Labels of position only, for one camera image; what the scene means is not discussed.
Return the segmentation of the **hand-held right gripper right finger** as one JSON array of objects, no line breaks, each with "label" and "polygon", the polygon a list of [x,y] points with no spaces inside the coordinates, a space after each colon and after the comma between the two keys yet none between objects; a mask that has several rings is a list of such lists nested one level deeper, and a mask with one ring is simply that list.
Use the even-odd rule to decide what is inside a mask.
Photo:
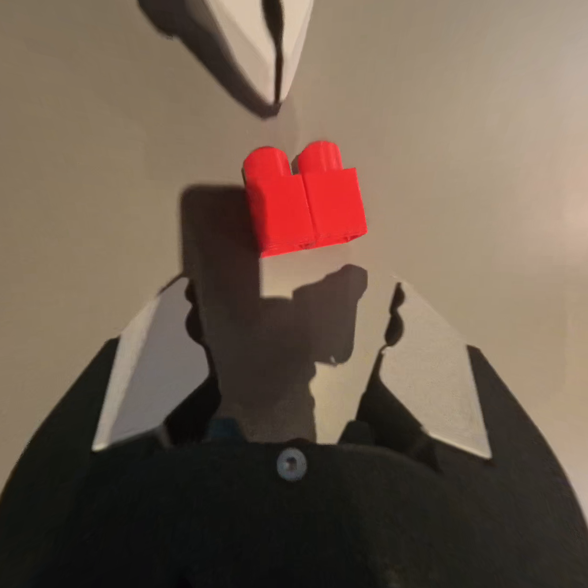
[{"label": "hand-held right gripper right finger", "polygon": [[360,421],[376,445],[436,460],[437,443],[492,459],[463,336],[406,282],[394,286]]}]

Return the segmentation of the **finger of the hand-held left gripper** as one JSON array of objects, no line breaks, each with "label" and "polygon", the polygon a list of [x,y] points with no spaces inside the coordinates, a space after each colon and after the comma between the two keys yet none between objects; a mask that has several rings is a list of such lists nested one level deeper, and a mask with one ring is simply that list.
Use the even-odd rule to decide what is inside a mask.
[{"label": "finger of the hand-held left gripper", "polygon": [[281,1],[204,1],[213,30],[248,87],[267,105],[280,101]]},{"label": "finger of the hand-held left gripper", "polygon": [[314,1],[281,1],[283,16],[282,80],[279,103],[290,91],[298,70]]}]

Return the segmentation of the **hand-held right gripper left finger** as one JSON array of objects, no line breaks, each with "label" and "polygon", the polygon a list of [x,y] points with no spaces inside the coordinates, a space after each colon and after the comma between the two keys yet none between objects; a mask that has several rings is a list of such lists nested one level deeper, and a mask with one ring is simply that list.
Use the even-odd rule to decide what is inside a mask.
[{"label": "hand-held right gripper left finger", "polygon": [[154,435],[164,446],[205,437],[217,410],[217,370],[203,342],[192,283],[180,276],[124,328],[93,452]]}]

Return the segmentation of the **red mega block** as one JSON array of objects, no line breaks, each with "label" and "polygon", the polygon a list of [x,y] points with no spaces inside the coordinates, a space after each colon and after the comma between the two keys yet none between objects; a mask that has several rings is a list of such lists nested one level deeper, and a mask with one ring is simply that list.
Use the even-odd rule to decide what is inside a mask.
[{"label": "red mega block", "polygon": [[287,155],[272,146],[252,151],[242,173],[260,258],[303,251],[315,245],[315,231],[300,175]]},{"label": "red mega block", "polygon": [[342,245],[368,232],[356,168],[346,168],[337,144],[314,141],[298,155],[314,230],[313,248]]}]

